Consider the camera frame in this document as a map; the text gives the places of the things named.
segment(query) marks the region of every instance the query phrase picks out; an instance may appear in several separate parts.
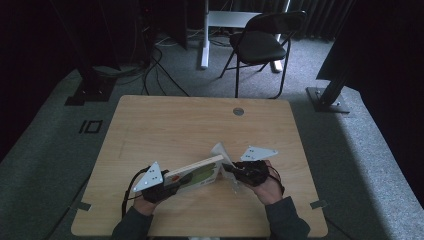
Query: book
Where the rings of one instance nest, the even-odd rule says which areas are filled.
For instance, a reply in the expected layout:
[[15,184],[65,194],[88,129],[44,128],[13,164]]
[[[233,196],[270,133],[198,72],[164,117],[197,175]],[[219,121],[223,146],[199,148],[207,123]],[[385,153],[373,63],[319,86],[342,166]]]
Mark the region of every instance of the book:
[[225,161],[222,155],[217,155],[188,166],[170,171],[164,175],[164,185],[180,181],[178,193],[191,191],[204,185],[215,182],[218,173]]

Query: chair leg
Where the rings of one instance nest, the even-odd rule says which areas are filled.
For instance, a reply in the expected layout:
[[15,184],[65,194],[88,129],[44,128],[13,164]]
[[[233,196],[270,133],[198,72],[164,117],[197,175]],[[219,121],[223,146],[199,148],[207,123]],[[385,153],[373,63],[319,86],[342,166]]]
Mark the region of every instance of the chair leg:
[[231,53],[231,55],[230,55],[230,58],[228,58],[227,64],[225,64],[225,67],[224,67],[224,69],[222,70],[222,73],[221,73],[221,75],[219,76],[219,78],[222,78],[222,76],[224,76],[224,73],[225,73],[225,71],[227,70],[228,65],[230,64],[231,59],[233,59],[234,52],[235,52],[235,51],[233,50],[233,52],[232,52],[232,53]]
[[283,92],[283,85],[284,85],[284,80],[286,78],[286,69],[287,69],[287,63],[289,61],[289,55],[287,53],[286,58],[284,59],[284,67],[283,67],[283,74],[281,76],[281,84],[280,84],[280,91],[278,92],[277,95],[275,95],[274,97],[270,97],[269,99],[276,99],[278,98],[281,93]]
[[236,93],[235,97],[238,98],[238,85],[239,85],[239,79],[240,79],[240,61],[237,56],[237,69],[236,69]]
[[268,65],[268,63],[265,63],[264,65],[262,65],[261,69],[259,69],[258,72],[262,72],[262,70],[265,68],[266,65]]

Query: stand base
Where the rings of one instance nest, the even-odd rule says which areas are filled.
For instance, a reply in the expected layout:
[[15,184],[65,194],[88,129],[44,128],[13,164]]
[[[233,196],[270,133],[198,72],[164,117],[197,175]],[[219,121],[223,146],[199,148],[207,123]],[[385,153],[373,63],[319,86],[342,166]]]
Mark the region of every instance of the stand base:
[[312,104],[314,105],[315,111],[317,111],[317,112],[344,113],[344,114],[350,113],[350,110],[346,106],[341,95],[339,95],[337,97],[336,101],[334,101],[334,103],[331,104],[330,106],[322,105],[319,100],[320,100],[324,90],[325,90],[325,88],[315,88],[315,87],[306,88],[306,92],[308,93],[309,98],[311,99]]
[[95,93],[84,91],[84,81],[80,83],[74,96],[68,97],[65,106],[83,106],[85,102],[107,102],[112,94],[117,78],[100,77],[102,84]]

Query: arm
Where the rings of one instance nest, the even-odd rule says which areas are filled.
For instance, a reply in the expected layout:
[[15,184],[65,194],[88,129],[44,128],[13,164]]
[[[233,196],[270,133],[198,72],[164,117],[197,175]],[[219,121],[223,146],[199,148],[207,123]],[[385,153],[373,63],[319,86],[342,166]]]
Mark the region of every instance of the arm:
[[310,227],[297,215],[291,197],[265,205],[265,211],[271,229],[270,240],[306,239],[308,237]]
[[[270,175],[278,179],[278,175],[271,170]],[[259,186],[252,187],[253,192],[265,205],[265,211],[270,224],[270,240],[306,239],[310,231],[309,225],[297,215],[296,208],[291,197],[283,199],[280,184],[269,178]]]
[[151,203],[144,198],[134,199],[133,206],[125,214],[121,222],[113,229],[113,240],[145,239],[153,220],[153,212],[159,203]]

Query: gray carpet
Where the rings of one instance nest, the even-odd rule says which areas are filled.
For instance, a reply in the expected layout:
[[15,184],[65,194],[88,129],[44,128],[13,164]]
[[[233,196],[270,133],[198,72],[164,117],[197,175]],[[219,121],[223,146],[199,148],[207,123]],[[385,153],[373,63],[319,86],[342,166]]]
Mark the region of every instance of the gray carpet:
[[[318,195],[329,204],[324,208],[329,228],[324,239],[422,239],[424,211],[360,94],[343,89],[348,115],[315,112],[308,99],[306,87],[328,84],[315,78],[331,45],[293,42],[280,97],[291,103]],[[190,96],[233,97],[235,72],[217,78],[231,50],[212,44],[209,68],[202,70],[200,46],[198,40],[191,40],[187,50],[158,46],[160,63]],[[280,75],[269,67],[261,73],[247,68],[241,79],[240,97],[267,98],[277,93]],[[85,239],[70,231],[76,211],[69,206],[82,197],[119,98],[140,94],[143,83],[141,76],[120,78],[109,102],[64,106],[80,81],[74,71],[60,82],[1,163],[0,239]],[[166,95],[184,95],[159,68],[149,72],[146,85],[150,95],[163,95],[161,88]],[[84,121],[102,121],[100,131],[81,132]]]

